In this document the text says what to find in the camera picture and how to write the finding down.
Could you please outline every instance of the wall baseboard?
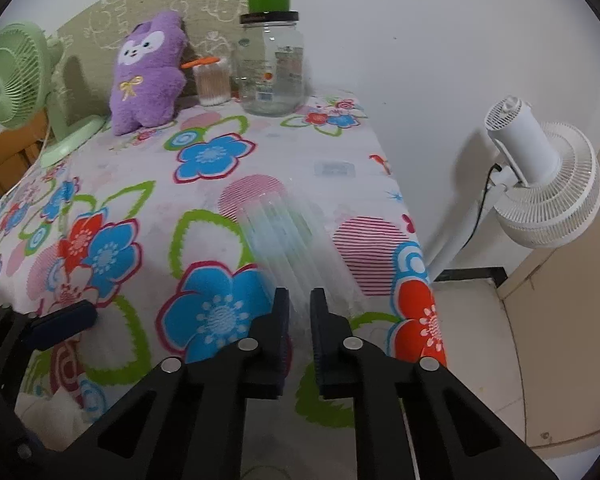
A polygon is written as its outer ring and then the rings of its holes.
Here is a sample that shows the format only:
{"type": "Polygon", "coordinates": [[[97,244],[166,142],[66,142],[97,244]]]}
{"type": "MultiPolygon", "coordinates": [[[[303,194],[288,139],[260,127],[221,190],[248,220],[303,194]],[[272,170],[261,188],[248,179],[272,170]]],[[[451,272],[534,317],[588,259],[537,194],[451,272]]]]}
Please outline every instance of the wall baseboard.
{"type": "Polygon", "coordinates": [[[437,282],[461,282],[462,280],[493,280],[496,288],[507,279],[504,267],[476,267],[475,269],[445,269],[437,282]]]}

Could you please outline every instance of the fan grille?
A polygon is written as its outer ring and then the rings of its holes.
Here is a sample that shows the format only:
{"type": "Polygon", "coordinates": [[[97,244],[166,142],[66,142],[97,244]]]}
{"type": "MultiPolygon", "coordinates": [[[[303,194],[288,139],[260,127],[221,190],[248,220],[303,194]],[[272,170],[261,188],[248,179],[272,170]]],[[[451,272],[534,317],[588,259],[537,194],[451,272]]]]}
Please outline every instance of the fan grille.
{"type": "Polygon", "coordinates": [[[0,124],[13,129],[26,124],[44,104],[48,55],[42,31],[13,24],[0,31],[0,124]]]}
{"type": "Polygon", "coordinates": [[[547,186],[509,189],[495,206],[507,235],[533,248],[570,241],[600,206],[600,168],[584,134],[561,123],[542,129],[560,153],[558,174],[547,186]]]}
{"type": "Polygon", "coordinates": [[[513,122],[513,119],[518,116],[520,109],[522,108],[521,100],[518,100],[516,107],[510,111],[505,112],[502,110],[504,103],[510,99],[511,97],[505,97],[502,101],[491,107],[491,110],[489,110],[489,113],[484,120],[484,124],[488,129],[501,130],[506,126],[509,126],[513,122]]]}

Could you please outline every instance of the glass jar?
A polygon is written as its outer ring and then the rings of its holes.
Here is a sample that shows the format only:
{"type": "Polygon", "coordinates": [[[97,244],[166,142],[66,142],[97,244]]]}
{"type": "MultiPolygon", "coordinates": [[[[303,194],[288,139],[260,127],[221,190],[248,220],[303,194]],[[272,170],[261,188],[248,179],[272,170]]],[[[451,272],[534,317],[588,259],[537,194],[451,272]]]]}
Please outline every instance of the glass jar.
{"type": "Polygon", "coordinates": [[[236,48],[238,88],[245,111],[283,116],[304,102],[304,41],[297,12],[254,12],[240,17],[236,48]]]}

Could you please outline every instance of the table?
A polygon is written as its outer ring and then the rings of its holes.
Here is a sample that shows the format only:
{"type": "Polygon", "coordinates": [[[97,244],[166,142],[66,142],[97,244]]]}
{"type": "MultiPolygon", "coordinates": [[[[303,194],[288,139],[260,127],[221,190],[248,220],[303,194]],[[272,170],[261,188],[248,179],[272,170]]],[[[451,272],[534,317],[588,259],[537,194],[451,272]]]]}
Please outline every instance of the table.
{"type": "MultiPolygon", "coordinates": [[[[322,211],[366,295],[354,332],[445,363],[413,222],[362,106],[339,91],[284,118],[233,100],[123,137],[106,125],[31,168],[0,211],[0,305],[45,315],[86,299],[98,320],[35,354],[22,390],[64,388],[97,420],[165,357],[200,360],[244,336],[270,305],[236,211],[285,187],[322,211]]],[[[294,355],[282,399],[250,402],[244,478],[355,478],[352,405],[322,400],[310,350],[294,355]]]]}

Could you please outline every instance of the white wall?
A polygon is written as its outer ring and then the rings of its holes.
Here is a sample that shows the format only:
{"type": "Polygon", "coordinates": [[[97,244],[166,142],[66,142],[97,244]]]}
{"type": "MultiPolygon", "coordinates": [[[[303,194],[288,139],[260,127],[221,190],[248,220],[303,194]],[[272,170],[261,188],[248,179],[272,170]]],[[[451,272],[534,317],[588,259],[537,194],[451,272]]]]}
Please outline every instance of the white wall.
{"type": "MultiPolygon", "coordinates": [[[[95,1],[14,0],[0,26],[29,19],[51,32],[95,1]]],[[[312,82],[360,96],[425,248],[484,183],[495,150],[480,125],[507,93],[600,146],[600,22],[583,0],[292,4],[312,82]]],[[[456,264],[511,272],[526,253],[490,219],[456,264]]]]}

